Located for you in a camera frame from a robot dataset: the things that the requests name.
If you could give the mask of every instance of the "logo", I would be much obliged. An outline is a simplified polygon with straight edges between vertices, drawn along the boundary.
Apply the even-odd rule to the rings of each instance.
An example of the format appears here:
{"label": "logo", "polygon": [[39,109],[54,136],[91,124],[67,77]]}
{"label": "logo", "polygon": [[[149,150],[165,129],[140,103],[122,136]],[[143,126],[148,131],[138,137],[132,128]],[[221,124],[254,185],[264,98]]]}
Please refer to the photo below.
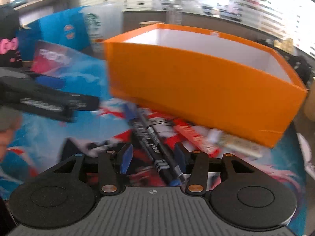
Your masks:
{"label": "logo", "polygon": [[9,50],[16,50],[19,46],[18,39],[15,37],[11,41],[9,39],[2,39],[0,42],[0,54],[6,54]]}
{"label": "logo", "polygon": [[45,109],[45,110],[48,110],[48,111],[62,112],[62,108],[59,107],[59,106],[49,105],[47,103],[43,103],[41,101],[35,101],[35,100],[30,99],[30,98],[22,98],[20,100],[20,102],[22,104],[35,106],[35,107],[38,107],[38,108],[41,108],[41,109]]}
{"label": "logo", "polygon": [[70,63],[70,60],[71,60],[70,58],[68,58],[67,56],[65,56],[63,54],[51,52],[51,51],[45,50],[45,49],[40,49],[39,55],[43,56],[45,59],[53,60],[53,61],[56,61],[58,63],[62,63],[64,65],[68,65]]}
{"label": "logo", "polygon": [[66,38],[68,40],[71,40],[75,37],[74,27],[72,25],[65,25],[63,31],[65,32]]}
{"label": "logo", "polygon": [[150,193],[150,194],[152,194],[152,195],[154,195],[154,194],[157,194],[157,193],[158,193],[158,191],[157,191],[157,190],[152,189],[152,190],[150,190],[150,191],[149,191],[149,193]]}
{"label": "logo", "polygon": [[101,25],[99,17],[93,13],[89,13],[85,16],[85,22],[89,26],[89,30],[93,32],[97,31]]}
{"label": "logo", "polygon": [[64,31],[70,31],[70,30],[73,30],[74,29],[74,27],[72,26],[72,25],[65,25],[65,27],[64,27]]}

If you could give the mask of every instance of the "cardboard box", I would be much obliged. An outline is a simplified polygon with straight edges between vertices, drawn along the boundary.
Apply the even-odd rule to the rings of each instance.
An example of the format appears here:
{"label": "cardboard box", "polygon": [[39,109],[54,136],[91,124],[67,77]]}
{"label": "cardboard box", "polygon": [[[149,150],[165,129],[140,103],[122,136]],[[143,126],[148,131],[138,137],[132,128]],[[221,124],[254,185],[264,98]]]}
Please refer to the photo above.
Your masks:
{"label": "cardboard box", "polygon": [[229,34],[158,24],[104,45],[114,96],[268,147],[307,93],[275,50]]}

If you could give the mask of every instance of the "pen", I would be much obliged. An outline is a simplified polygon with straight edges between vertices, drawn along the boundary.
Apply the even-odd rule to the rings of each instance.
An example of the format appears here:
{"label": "pen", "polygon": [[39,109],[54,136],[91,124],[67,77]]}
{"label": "pen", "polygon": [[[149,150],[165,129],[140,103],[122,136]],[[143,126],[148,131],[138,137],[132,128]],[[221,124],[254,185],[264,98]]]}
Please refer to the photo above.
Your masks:
{"label": "pen", "polygon": [[143,126],[145,127],[149,135],[151,136],[151,139],[153,140],[154,144],[162,153],[163,157],[165,158],[169,166],[173,169],[176,177],[179,178],[181,182],[184,182],[185,181],[184,174],[179,168],[179,165],[176,163],[176,161],[172,157],[172,154],[169,152],[169,150],[164,146],[164,144],[160,140],[159,135],[156,132],[156,130],[150,124],[149,120],[147,119],[146,114],[144,113],[144,110],[142,108],[138,108],[137,111],[138,111],[140,122],[143,124]]}
{"label": "pen", "polygon": [[138,115],[135,112],[136,109],[137,107],[133,104],[124,105],[124,112],[126,119],[128,120],[128,124],[132,128],[141,147],[146,151],[149,158],[152,160],[154,167],[157,169],[158,174],[167,185],[180,185],[180,180],[177,179],[177,176],[174,175],[174,173],[172,173],[172,169],[169,164],[166,162],[163,155],[151,139],[151,136],[139,120]]}

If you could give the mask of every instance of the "black stapler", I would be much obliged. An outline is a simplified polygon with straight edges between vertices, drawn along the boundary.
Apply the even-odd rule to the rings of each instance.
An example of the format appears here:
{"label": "black stapler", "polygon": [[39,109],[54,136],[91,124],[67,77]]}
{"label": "black stapler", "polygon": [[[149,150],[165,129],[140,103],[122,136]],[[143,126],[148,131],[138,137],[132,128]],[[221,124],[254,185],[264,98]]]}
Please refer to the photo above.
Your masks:
{"label": "black stapler", "polygon": [[[98,109],[98,97],[63,92],[44,86],[35,81],[40,76],[31,71],[0,67],[1,117],[6,116],[7,112],[7,109],[2,111],[1,107],[7,107],[59,121],[72,122],[74,110]],[[3,127],[5,125],[0,125],[0,131],[5,130]]]}

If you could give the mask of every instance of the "plastic cup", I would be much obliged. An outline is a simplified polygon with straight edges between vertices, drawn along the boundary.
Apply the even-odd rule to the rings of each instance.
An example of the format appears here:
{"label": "plastic cup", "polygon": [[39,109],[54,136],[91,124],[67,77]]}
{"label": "plastic cup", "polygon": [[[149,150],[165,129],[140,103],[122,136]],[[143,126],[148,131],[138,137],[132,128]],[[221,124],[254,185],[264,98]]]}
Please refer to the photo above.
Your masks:
{"label": "plastic cup", "polygon": [[94,53],[103,53],[103,41],[122,33],[122,9],[116,3],[84,7],[85,26]]}

